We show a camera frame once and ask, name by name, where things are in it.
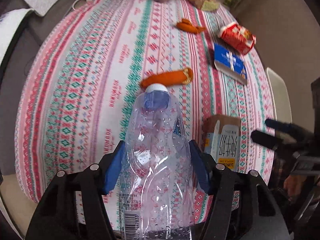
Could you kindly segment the brown milk carton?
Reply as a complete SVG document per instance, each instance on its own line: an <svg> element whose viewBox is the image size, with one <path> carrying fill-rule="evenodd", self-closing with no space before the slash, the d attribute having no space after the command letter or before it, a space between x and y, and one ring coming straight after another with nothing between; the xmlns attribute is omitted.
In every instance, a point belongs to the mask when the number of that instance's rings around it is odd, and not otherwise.
<svg viewBox="0 0 320 240"><path fill-rule="evenodd" d="M241 119L216 114L204 122L204 153L210 154L216 163L236 171L240 156Z"/></svg>

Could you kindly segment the small orange peel piece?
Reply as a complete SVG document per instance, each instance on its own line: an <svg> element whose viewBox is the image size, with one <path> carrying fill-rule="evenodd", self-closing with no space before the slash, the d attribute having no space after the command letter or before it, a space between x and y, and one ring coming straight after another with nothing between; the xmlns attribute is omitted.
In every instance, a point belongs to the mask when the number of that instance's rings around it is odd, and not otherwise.
<svg viewBox="0 0 320 240"><path fill-rule="evenodd" d="M177 22L176 27L181 31L185 31L191 34L200 34L206 31L205 27L195 26L188 19L185 19L185 18L182 18L180 22Z"/></svg>

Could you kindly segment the blue biscuit box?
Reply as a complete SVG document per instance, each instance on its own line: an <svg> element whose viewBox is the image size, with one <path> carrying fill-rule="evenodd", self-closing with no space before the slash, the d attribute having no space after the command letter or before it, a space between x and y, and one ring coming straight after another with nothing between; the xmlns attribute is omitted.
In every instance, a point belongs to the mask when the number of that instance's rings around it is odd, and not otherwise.
<svg viewBox="0 0 320 240"><path fill-rule="evenodd" d="M218 71L247 85L247 71L242 59L217 43L214 44L214 65Z"/></svg>

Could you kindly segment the red snack bag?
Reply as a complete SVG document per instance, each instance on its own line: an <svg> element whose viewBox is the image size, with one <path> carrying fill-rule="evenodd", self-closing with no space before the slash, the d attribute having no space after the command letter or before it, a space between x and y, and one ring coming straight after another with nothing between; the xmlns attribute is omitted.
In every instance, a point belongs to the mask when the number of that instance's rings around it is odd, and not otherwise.
<svg viewBox="0 0 320 240"><path fill-rule="evenodd" d="M248 54L257 42L256 36L237 22L223 26L218 37L242 55Z"/></svg>

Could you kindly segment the white plastic trash bin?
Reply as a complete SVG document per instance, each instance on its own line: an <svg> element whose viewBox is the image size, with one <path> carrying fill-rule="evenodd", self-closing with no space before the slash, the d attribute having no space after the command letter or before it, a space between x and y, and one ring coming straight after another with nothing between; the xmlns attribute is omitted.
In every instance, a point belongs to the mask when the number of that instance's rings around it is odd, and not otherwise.
<svg viewBox="0 0 320 240"><path fill-rule="evenodd" d="M291 123L291 104L284 80L271 68L266 68L265 73L271 89L275 119L277 121Z"/></svg>

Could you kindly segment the grey sofa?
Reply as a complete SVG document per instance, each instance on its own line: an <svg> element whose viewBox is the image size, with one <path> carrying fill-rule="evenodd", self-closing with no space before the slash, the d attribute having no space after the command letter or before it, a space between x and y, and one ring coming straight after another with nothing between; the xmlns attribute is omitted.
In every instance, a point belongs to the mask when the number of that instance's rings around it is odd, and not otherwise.
<svg viewBox="0 0 320 240"><path fill-rule="evenodd" d="M1 174L15 173L14 133L23 85L40 46L70 12L75 0L58 0L44 17L30 14L19 29L1 67Z"/></svg>

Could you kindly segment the striped seat cover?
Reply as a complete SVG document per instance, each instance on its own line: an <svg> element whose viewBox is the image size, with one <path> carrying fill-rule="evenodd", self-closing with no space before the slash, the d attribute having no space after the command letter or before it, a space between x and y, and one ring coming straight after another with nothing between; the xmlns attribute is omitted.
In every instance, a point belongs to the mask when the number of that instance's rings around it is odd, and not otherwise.
<svg viewBox="0 0 320 240"><path fill-rule="evenodd" d="M12 43L15 35L18 33L18 28L22 24L22 21L33 11L34 9L15 9L6 12L1 16L1 63L3 63L5 56L9 51L9 46Z"/></svg>

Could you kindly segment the patterned pink tablecloth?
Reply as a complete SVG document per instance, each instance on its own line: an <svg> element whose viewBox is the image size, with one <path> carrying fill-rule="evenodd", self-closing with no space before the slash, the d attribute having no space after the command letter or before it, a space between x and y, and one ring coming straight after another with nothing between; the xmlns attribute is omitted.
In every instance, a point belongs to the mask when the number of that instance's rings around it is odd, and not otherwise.
<svg viewBox="0 0 320 240"><path fill-rule="evenodd" d="M181 31L182 18L206 31ZM238 171L269 181L273 152L250 139L273 116L259 56L251 50L243 59L246 86L213 64L217 32L234 20L224 7L206 12L187 0L94 0L66 16L41 46L18 107L15 167L26 196L38 202L57 171L79 172L111 153L125 138L140 81L186 67L193 81L170 92L188 138L202 144L203 122L214 114L239 117Z"/></svg>

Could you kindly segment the crushed clear plastic bottle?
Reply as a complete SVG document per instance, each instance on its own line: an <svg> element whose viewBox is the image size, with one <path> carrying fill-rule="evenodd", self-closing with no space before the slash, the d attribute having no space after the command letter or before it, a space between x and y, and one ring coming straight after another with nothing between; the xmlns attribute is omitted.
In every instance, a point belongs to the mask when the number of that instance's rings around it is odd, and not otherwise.
<svg viewBox="0 0 320 240"><path fill-rule="evenodd" d="M178 100L149 85L133 105L119 177L123 239L191 239L193 168Z"/></svg>

